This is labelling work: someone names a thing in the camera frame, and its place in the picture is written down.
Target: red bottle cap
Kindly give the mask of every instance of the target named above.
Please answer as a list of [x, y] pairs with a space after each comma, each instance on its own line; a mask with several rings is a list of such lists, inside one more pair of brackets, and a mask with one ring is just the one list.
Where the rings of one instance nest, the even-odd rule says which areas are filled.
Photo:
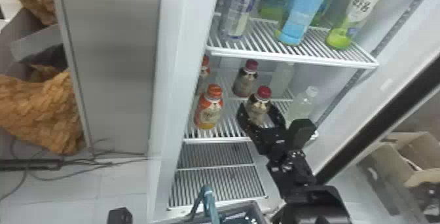
[[204, 55], [202, 65], [205, 66], [205, 65], [208, 65], [209, 63], [210, 63], [209, 56]]
[[246, 61], [246, 68], [249, 70], [252, 70], [252, 71], [256, 71], [258, 68], [258, 62], [255, 60], [249, 59]]
[[267, 86], [260, 86], [257, 91], [257, 95], [263, 99], [269, 99], [272, 95], [272, 91]]
[[222, 90], [218, 84], [210, 84], [206, 93], [211, 98], [221, 98]]

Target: orange bottle cap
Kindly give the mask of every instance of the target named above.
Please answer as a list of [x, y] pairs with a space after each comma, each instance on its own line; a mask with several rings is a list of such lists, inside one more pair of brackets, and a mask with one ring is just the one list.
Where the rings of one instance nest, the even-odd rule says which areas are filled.
[[218, 84], [210, 84], [206, 93], [211, 98], [221, 98], [222, 90]]

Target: refrigerator door frame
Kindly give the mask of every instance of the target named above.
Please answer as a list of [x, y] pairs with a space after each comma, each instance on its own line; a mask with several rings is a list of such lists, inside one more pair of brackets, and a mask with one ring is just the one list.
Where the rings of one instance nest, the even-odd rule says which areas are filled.
[[184, 129], [211, 27], [216, 0], [161, 0], [153, 117], [148, 157], [160, 158], [151, 174], [148, 219], [164, 219]]
[[[440, 53], [440, 38], [431, 32], [440, 29], [436, 24], [439, 19], [440, 0], [423, 0], [378, 55], [380, 67], [353, 87], [324, 120], [318, 129], [320, 137], [305, 149], [315, 174], [328, 170], [326, 165], [340, 155], [356, 134], [435, 61]], [[332, 170], [339, 172], [342, 167]]]
[[439, 93], [440, 75], [437, 74], [438, 72], [440, 72], [440, 56], [325, 165], [316, 175], [318, 183], [327, 183], [339, 172], [356, 165], [378, 149], [383, 138]]

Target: cardboard box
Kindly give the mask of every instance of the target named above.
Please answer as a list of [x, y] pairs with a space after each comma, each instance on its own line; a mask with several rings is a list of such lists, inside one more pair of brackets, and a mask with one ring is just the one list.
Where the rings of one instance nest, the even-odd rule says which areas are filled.
[[406, 187], [440, 183], [440, 144], [429, 132], [393, 132], [371, 156]]

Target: teal handle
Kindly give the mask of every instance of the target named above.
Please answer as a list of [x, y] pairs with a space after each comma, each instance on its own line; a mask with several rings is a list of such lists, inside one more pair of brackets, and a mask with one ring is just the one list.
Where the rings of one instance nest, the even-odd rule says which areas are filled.
[[198, 193], [194, 205], [192, 206], [191, 212], [188, 215], [189, 218], [187, 222], [192, 221], [194, 219], [194, 216], [196, 215], [197, 207], [201, 201], [203, 201], [203, 211], [205, 213], [205, 216], [211, 218], [212, 224], [220, 224], [219, 213], [217, 212], [217, 208], [215, 208], [215, 199], [214, 199], [213, 191], [211, 186], [209, 185], [204, 185], [200, 189], [200, 192]]

